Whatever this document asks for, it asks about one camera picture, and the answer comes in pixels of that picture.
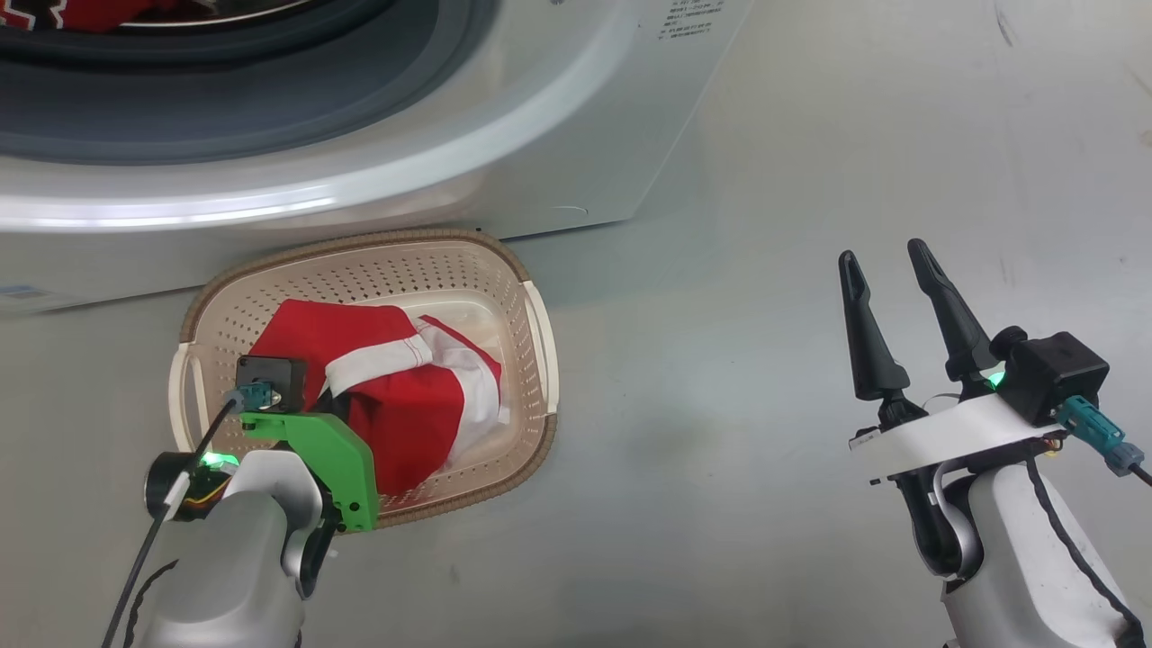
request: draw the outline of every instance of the red and white garment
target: red and white garment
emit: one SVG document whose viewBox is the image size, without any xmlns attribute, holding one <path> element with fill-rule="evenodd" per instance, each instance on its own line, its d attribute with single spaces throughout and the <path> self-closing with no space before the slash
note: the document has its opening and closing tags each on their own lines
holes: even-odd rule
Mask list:
<svg viewBox="0 0 1152 648">
<path fill-rule="evenodd" d="M 33 31 L 104 32 L 147 9 L 170 9 L 177 0 L 0 0 L 0 27 Z"/>
<path fill-rule="evenodd" d="M 500 416 L 500 363 L 433 317 L 393 306 L 288 300 L 252 355 L 308 362 L 305 408 L 348 393 L 377 490 L 403 493 L 484 438 Z"/>
</svg>

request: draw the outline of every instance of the teal connector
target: teal connector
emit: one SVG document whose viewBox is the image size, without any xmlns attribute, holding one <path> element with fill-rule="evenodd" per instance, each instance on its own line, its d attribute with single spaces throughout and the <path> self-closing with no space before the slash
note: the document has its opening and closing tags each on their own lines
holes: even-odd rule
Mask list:
<svg viewBox="0 0 1152 648">
<path fill-rule="evenodd" d="M 1074 395 L 1056 409 L 1056 421 L 1074 437 L 1092 446 L 1119 476 L 1144 461 L 1144 452 L 1124 442 L 1124 431 L 1084 397 Z"/>
<path fill-rule="evenodd" d="M 236 391 L 244 397 L 244 412 L 263 412 L 280 402 L 280 394 L 272 391 L 272 383 L 236 385 Z"/>
</svg>

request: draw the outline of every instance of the beige basket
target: beige basket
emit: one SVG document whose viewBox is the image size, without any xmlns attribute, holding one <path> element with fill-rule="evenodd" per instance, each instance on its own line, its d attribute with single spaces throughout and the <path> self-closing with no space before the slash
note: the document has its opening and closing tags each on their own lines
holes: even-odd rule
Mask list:
<svg viewBox="0 0 1152 648">
<path fill-rule="evenodd" d="M 544 461 L 556 430 L 556 351 L 528 272 L 491 236 L 455 229 L 370 234 L 318 243 L 225 272 L 192 302 L 172 362 L 168 406 L 176 445 L 190 451 L 235 386 L 236 359 L 287 299 L 399 306 L 431 315 L 503 368 L 508 416 L 477 446 L 419 487 L 380 497 L 377 528 L 446 513 L 507 492 Z M 189 421 L 195 408 L 198 421 Z M 198 432 L 192 435 L 192 429 Z M 213 451 L 243 457 L 268 447 L 221 427 Z"/>
</svg>

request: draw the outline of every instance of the label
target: label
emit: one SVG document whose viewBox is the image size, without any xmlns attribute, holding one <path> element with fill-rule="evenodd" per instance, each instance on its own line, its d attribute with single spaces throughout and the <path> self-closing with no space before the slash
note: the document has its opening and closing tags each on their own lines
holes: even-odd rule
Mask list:
<svg viewBox="0 0 1152 648">
<path fill-rule="evenodd" d="M 660 24 L 659 40 L 688 38 L 712 31 L 712 21 L 726 0 L 672 0 Z"/>
<path fill-rule="evenodd" d="M 36 312 L 78 303 L 78 300 L 35 286 L 0 286 L 0 312 Z"/>
<path fill-rule="evenodd" d="M 884 432 L 881 432 L 880 430 L 872 430 L 871 432 L 869 432 L 869 434 L 866 434 L 866 435 L 864 435 L 862 437 L 856 437 L 854 439 L 849 439 L 848 440 L 848 452 L 851 452 L 851 451 L 856 450 L 857 447 L 864 445 L 865 443 L 867 443 L 867 442 L 870 442 L 872 439 L 880 438 L 881 434 L 884 434 Z"/>
</svg>

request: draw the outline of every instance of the gray floor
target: gray floor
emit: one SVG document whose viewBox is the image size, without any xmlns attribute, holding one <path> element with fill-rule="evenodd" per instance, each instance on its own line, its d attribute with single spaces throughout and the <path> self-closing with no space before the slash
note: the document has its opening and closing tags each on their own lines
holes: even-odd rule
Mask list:
<svg viewBox="0 0 1152 648">
<path fill-rule="evenodd" d="M 848 247 L 914 397 L 950 387 L 903 253 L 923 236 L 991 331 L 1067 329 L 1111 360 L 1105 407 L 1152 446 L 1152 223 L 1132 171 L 1149 161 L 1123 157 L 1139 125 L 1117 152 L 1074 123 L 1060 133 L 1089 161 L 1061 164 L 1062 140 L 1013 112 L 1005 47 L 1022 46 L 991 5 L 957 17 L 978 42 L 962 21 L 908 27 L 914 5 L 760 2 L 634 220 L 513 244 L 559 344 L 552 455 L 495 500 L 339 538 L 305 646 L 940 646 L 899 495 L 848 460 L 874 416 L 848 375 Z M 970 74 L 939 81 L 946 56 Z M 190 299 L 0 321 L 0 646 L 103 631 L 146 528 L 143 472 L 170 443 Z M 1146 489 L 1075 445 L 1043 469 L 1152 618 Z"/>
</svg>

